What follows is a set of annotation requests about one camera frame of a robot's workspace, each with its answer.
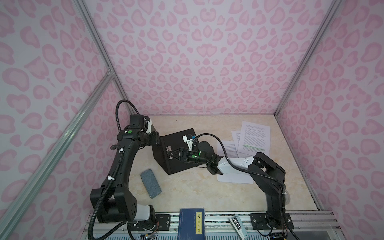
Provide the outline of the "teal folder with black inside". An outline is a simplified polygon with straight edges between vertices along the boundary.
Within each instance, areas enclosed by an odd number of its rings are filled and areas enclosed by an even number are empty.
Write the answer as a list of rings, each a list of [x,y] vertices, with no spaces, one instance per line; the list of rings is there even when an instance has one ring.
[[[193,128],[165,136],[152,131],[150,143],[154,159],[168,175],[206,164],[208,162],[206,157],[190,150],[195,138],[196,133]]]

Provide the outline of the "printed paper sheet top highlighted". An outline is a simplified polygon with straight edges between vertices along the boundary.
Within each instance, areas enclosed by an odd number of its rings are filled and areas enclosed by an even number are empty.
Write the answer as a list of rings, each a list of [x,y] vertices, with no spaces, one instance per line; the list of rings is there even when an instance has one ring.
[[[270,154],[271,128],[250,122],[242,122],[238,150],[242,154]]]

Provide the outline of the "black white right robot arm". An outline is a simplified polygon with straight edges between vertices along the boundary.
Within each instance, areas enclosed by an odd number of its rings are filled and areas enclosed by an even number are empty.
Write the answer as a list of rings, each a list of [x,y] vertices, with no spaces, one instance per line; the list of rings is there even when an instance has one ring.
[[[249,175],[266,195],[264,224],[276,229],[283,225],[286,214],[286,172],[264,153],[231,160],[216,154],[213,147],[203,141],[196,147],[174,150],[168,156],[183,163],[204,164],[212,175]]]

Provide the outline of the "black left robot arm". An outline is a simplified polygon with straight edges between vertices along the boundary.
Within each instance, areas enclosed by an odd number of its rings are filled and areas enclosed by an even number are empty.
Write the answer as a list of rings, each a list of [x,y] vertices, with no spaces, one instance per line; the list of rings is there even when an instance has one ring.
[[[116,155],[106,179],[100,188],[91,191],[92,220],[153,226],[156,222],[154,207],[138,204],[129,190],[129,178],[137,152],[140,148],[157,145],[159,133],[148,116],[131,115],[130,124],[119,131],[117,140],[111,147]]]

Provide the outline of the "grey sponge eraser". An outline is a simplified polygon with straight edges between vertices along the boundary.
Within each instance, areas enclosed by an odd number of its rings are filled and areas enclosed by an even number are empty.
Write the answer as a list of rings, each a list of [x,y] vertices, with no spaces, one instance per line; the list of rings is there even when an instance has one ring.
[[[156,176],[151,169],[142,172],[141,179],[151,199],[154,199],[162,193],[161,187],[156,179]]]

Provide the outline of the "printed paper sheet bottom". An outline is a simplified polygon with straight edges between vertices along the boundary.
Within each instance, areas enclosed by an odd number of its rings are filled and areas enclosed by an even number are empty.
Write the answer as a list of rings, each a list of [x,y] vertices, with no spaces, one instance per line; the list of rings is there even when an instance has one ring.
[[[246,170],[248,166],[254,161],[254,157],[249,155],[243,155],[242,158],[239,158],[235,149],[235,143],[233,141],[223,141],[223,145],[231,163],[237,168]],[[219,182],[236,184],[254,183],[254,180],[250,174],[236,170],[229,164],[220,143],[218,143],[217,155],[223,156],[218,165],[218,169],[222,173],[222,175],[217,175]]]

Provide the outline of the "blue book yellow label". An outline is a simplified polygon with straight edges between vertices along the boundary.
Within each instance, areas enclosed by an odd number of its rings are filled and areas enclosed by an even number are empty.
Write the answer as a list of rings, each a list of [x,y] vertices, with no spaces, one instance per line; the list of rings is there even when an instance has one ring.
[[[205,239],[205,209],[180,209],[177,239]]]

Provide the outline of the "white tape roll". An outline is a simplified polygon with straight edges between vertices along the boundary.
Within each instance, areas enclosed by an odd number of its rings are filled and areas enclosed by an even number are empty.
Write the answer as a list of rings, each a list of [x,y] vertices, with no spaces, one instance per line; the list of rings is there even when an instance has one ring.
[[[287,205],[290,204],[291,202],[291,196],[290,196],[290,193],[288,192],[287,189],[285,189],[283,192],[282,192],[282,198],[284,199],[284,206],[286,207]]]

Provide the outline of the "white clip on rail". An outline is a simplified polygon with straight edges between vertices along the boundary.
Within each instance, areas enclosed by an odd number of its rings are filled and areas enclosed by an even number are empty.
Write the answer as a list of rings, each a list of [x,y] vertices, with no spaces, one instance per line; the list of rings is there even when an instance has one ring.
[[[229,222],[234,227],[241,240],[246,240],[248,238],[248,232],[238,214],[234,214],[232,217],[230,217]]]

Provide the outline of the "aluminium frame post left rear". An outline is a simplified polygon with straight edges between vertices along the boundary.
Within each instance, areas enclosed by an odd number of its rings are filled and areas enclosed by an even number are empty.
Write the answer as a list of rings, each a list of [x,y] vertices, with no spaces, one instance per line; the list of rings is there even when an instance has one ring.
[[[85,23],[85,26],[86,26],[87,30],[89,31],[89,33],[93,39],[93,42],[95,43],[95,46],[96,46],[96,48],[97,48],[97,50],[98,50],[98,52],[102,58],[107,70],[108,70],[107,71],[107,75],[108,75],[107,78],[115,84],[115,87],[117,88],[120,97],[122,99],[128,100],[129,99],[128,95],[123,88],[123,84],[121,83],[120,78],[119,78],[119,76],[115,70],[115,67],[114,67],[114,65],[111,61],[111,58],[107,52],[105,44],[103,43],[103,40],[101,38],[101,35],[99,34],[99,32],[96,28],[95,21],[92,18],[92,15],[88,9],[86,1],[75,0],[74,4],[76,5],[77,10],[78,10],[79,14],[81,15],[81,17]]]

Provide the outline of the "aluminium frame post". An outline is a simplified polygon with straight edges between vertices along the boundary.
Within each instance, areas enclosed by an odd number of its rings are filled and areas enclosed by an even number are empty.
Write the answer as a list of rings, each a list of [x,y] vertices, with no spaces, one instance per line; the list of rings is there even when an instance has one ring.
[[[331,2],[331,5],[329,9],[327,10],[321,24],[319,25],[316,33],[314,34],[313,39],[310,42],[310,45],[305,52],[302,61],[300,62],[296,72],[294,73],[290,83],[288,84],[288,87],[286,91],[283,94],[283,97],[274,113],[275,118],[277,119],[278,116],[283,112],[283,108],[286,105],[286,103],[289,100],[289,97],[291,93],[294,91],[295,86],[299,82],[301,76],[304,73],[305,68],[307,67],[308,63],[310,62],[312,56],[315,54],[315,51],[319,44],[321,43],[323,37],[327,33],[328,29],[330,28],[332,22],[338,15],[338,12],[343,7],[344,1],[342,0],[333,0]]]
[[[74,4],[76,5],[77,10],[78,10],[79,14],[81,15],[81,17],[85,23],[85,26],[86,26],[87,30],[89,31],[89,33],[93,39],[93,42],[95,43],[95,46],[96,46],[96,48],[97,48],[97,50],[98,50],[98,52],[102,58],[107,70],[108,70],[107,71],[107,75],[108,75],[107,78],[115,84],[115,87],[117,88],[120,97],[122,99],[128,100],[129,99],[128,95],[123,88],[123,84],[121,83],[120,78],[119,78],[119,76],[115,70],[115,67],[114,67],[114,65],[111,61],[111,58],[107,52],[105,44],[103,43],[103,40],[101,38],[101,35],[99,34],[99,32],[96,28],[95,21],[92,18],[92,15],[88,9],[86,1],[75,0]]]

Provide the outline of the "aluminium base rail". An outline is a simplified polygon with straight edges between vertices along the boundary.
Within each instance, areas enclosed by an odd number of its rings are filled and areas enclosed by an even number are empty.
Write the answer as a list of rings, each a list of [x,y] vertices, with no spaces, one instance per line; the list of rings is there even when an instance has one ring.
[[[266,234],[272,233],[271,239],[294,239],[286,226],[270,229],[263,225],[263,212],[206,212],[205,237],[207,240],[238,240],[240,237],[230,219],[239,216],[239,222],[248,234],[249,240],[265,240]],[[159,212],[160,223],[156,232],[158,240],[176,240],[179,232],[179,212]],[[287,224],[301,240],[343,240],[341,225],[331,211],[288,211]]]

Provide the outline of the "aluminium diagonal frame bar left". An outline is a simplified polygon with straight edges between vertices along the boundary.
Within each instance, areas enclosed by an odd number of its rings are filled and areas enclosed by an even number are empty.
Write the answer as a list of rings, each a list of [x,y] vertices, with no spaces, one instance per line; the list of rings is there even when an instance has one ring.
[[[76,134],[79,132],[95,105],[98,103],[104,91],[114,80],[114,77],[115,75],[113,73],[106,74],[103,77],[100,84],[95,88],[83,106],[79,109],[78,113],[69,123],[61,137],[43,159],[43,162],[27,181],[13,203],[9,206],[8,210],[1,219],[2,240],[7,240],[14,232],[15,228],[58,164],[59,160],[63,157]]]

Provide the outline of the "aluminium frame post right rear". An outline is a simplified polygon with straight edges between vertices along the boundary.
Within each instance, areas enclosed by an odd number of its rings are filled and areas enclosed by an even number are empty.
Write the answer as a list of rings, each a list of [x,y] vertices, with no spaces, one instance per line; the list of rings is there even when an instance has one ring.
[[[310,42],[310,45],[305,52],[302,61],[300,62],[296,72],[294,73],[290,83],[288,84],[288,87],[286,91],[283,94],[283,97],[274,113],[275,118],[277,119],[278,116],[283,112],[283,108],[286,105],[286,103],[289,100],[289,97],[291,93],[294,91],[295,86],[299,82],[301,76],[304,73],[305,68],[307,67],[308,63],[310,62],[312,56],[315,54],[315,51],[319,44],[321,43],[323,37],[327,33],[328,29],[330,28],[332,22],[338,15],[338,12],[343,7],[344,1],[342,0],[333,0],[331,2],[331,5],[329,9],[327,10],[321,24],[319,25],[316,33],[314,34],[313,39]]]

